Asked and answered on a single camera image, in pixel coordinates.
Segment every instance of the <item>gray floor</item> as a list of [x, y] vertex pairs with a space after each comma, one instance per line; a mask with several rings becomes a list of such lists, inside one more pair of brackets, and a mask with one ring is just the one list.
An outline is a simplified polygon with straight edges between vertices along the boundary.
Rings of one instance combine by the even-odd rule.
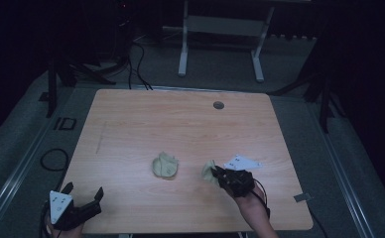
[[[154, 44], [147, 37], [139, 38], [137, 42], [145, 48], [141, 74], [155, 89], [173, 87], [257, 93], [272, 91], [294, 81], [314, 45], [306, 40], [267, 40], [260, 57], [266, 80], [259, 83], [254, 79], [250, 54], [243, 49], [215, 46], [204, 49], [202, 44], [192, 42], [187, 75], [178, 77], [181, 52], [178, 34], [168, 33], [162, 45]], [[133, 47], [134, 64], [140, 53], [140, 48]], [[108, 78], [117, 81], [117, 85], [111, 87], [127, 88], [127, 70]], [[135, 76], [133, 83], [139, 83]], [[88, 79], [81, 79], [76, 88], [60, 86], [59, 108], [53, 118], [47, 119], [47, 104], [38, 101], [41, 93], [47, 90], [44, 74], [34, 81], [0, 128], [0, 192], [9, 192], [6, 197], [13, 198], [0, 200], [0, 237], [37, 237], [42, 204], [61, 175], [43, 170], [40, 157], [53, 148], [64, 149], [72, 155], [94, 93], [103, 87]], [[347, 119], [338, 116], [334, 110], [335, 116], [328, 119], [329, 135], [322, 133], [317, 123], [319, 106], [302, 99], [305, 89], [303, 86], [271, 99], [303, 191], [313, 197], [308, 201], [310, 209], [328, 237], [385, 237], [385, 190], [363, 146]], [[54, 130], [58, 117], [76, 119], [74, 130]], [[64, 156], [54, 153], [47, 160], [60, 167]], [[17, 166], [27, 168], [27, 172], [13, 174]], [[9, 180], [12, 175], [22, 181]], [[3, 189], [5, 184], [13, 187]], [[360, 208], [356, 213], [355, 204]], [[94, 222], [94, 219], [100, 219], [100, 215], [88, 222]], [[309, 231], [278, 232], [281, 237], [323, 237], [316, 223]], [[136, 234], [134, 237], [237, 235]]]

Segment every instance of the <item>dark background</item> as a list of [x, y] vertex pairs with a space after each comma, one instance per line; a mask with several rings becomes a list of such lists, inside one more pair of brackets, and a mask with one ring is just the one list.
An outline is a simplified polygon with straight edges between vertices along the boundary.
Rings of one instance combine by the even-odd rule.
[[[0, 126], [32, 81], [45, 72], [47, 59], [57, 49], [80, 62], [98, 63], [112, 57], [106, 46], [115, 41], [114, 22], [134, 22], [157, 40], [161, 26], [182, 24], [184, 1], [132, 2], [124, 1], [128, 8], [118, 12], [112, 0], [0, 1]], [[255, 1], [245, 2], [251, 7], [237, 13], [239, 17], [258, 18], [252, 11]], [[236, 5], [217, 13], [236, 12]], [[269, 34], [318, 38], [305, 70], [324, 70], [328, 65], [332, 90], [385, 185], [385, 1], [275, 5]], [[126, 34], [118, 32], [118, 39], [128, 41]], [[121, 44], [116, 47], [123, 56], [129, 43]]]

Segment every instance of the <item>table top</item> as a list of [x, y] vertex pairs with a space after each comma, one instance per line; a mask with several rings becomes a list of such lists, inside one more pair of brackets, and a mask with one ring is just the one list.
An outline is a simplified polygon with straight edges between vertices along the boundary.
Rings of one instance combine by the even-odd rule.
[[[153, 174], [161, 152], [179, 160], [172, 179]], [[249, 172], [267, 191], [273, 227], [311, 229], [306, 203], [294, 200], [302, 189], [266, 94], [98, 90], [64, 184], [73, 182], [78, 206], [103, 187], [102, 213], [85, 233], [249, 231], [233, 199], [201, 176], [206, 162], [222, 167], [237, 154], [263, 164]]]

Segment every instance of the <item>wooden table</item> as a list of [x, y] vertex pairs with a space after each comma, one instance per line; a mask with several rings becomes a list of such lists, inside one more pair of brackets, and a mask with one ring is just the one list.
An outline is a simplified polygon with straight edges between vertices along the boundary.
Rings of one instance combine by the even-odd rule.
[[[152, 172], [161, 152], [180, 161], [174, 179]], [[206, 162], [222, 167], [236, 154], [263, 163], [250, 172], [265, 186], [276, 230], [312, 228], [306, 203], [294, 200], [302, 189], [265, 94], [98, 90], [64, 184], [74, 183], [75, 205], [103, 186], [102, 213], [86, 233], [249, 231], [233, 199], [201, 177]]]

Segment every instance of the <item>light wood surface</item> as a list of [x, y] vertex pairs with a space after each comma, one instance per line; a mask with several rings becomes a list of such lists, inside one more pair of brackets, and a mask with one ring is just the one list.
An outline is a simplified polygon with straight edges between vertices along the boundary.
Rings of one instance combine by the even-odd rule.
[[[217, 110], [214, 101], [224, 103]], [[154, 176], [161, 152], [180, 161], [173, 179]], [[276, 230], [311, 229], [305, 202], [270, 98], [265, 94], [101, 89], [91, 105], [64, 184], [76, 205], [103, 186], [102, 213], [86, 233], [234, 232], [250, 230], [223, 189], [201, 177], [240, 154], [268, 194]]]

